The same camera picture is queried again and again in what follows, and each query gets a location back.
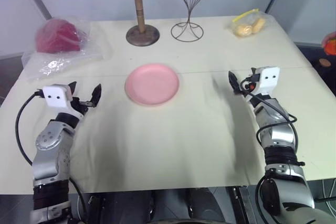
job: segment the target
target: floor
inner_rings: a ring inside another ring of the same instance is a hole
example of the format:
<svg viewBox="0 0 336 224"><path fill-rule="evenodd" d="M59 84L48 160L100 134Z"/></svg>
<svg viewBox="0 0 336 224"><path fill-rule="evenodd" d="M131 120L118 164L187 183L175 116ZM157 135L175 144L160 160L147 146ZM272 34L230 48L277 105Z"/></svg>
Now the floor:
<svg viewBox="0 0 336 224"><path fill-rule="evenodd" d="M307 57L307 59L313 64L315 64L319 58L327 58L330 60L332 65L336 65L335 57L328 57L319 48L314 47L299 47L302 53ZM20 72L22 71L22 64L20 57L9 58L0 60L0 106L3 100L6 98L11 87L17 80ZM326 191L329 192L332 184L332 179L325 181ZM310 181L309 186L314 198L322 198L322 186L321 181ZM236 223L233 207L228 196L226 187L212 187L210 191L216 198L225 220L227 223ZM262 220L257 213L254 201L254 191L255 186L249 186L248 192L251 195L251 203L257 218L258 223L262 223ZM113 223L111 222L111 215L116 212L120 212L122 208L120 202L127 201L127 199L134 198L137 199L135 205L138 204L141 207L142 201L140 200L141 192L121 192L121 193L107 193L106 194L106 207L102 212L102 222L101 223ZM176 219L176 218L188 218L188 211L185 205L185 201L181 195L184 194L184 189L177 190L159 190L156 191L156 212L154 215L154 220L161 219ZM90 195L85 195L88 202ZM69 195L72 202L72 211L74 216L77 217L77 195ZM320 208L326 212L329 212L324 203L316 204L317 208ZM28 223L29 213L33 208L33 197L32 195L0 195L0 223Z"/></svg>

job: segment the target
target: red object in plastic bag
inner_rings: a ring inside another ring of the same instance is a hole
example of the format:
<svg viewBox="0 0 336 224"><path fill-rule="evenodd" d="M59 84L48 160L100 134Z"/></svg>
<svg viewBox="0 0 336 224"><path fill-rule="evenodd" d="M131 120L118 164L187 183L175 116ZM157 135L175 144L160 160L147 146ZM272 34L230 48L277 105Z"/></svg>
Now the red object in plastic bag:
<svg viewBox="0 0 336 224"><path fill-rule="evenodd" d="M36 51L54 54L80 50L76 27L63 19L51 19L35 36Z"/></svg>

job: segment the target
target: orange object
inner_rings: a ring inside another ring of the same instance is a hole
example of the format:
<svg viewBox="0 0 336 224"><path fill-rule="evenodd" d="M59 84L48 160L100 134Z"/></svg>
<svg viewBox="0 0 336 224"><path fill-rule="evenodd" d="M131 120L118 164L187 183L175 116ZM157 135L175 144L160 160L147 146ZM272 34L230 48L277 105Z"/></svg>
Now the orange object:
<svg viewBox="0 0 336 224"><path fill-rule="evenodd" d="M324 47L324 52L329 55L336 55L336 38L330 39Z"/></svg>

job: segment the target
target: bag of bread rolls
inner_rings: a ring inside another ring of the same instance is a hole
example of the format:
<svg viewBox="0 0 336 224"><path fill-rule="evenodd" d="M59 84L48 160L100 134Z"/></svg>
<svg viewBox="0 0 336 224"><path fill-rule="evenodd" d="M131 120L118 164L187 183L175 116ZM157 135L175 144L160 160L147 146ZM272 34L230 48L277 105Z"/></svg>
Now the bag of bread rolls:
<svg viewBox="0 0 336 224"><path fill-rule="evenodd" d="M230 28L237 37L244 38L262 31L267 20L268 15L256 8L235 17Z"/></svg>

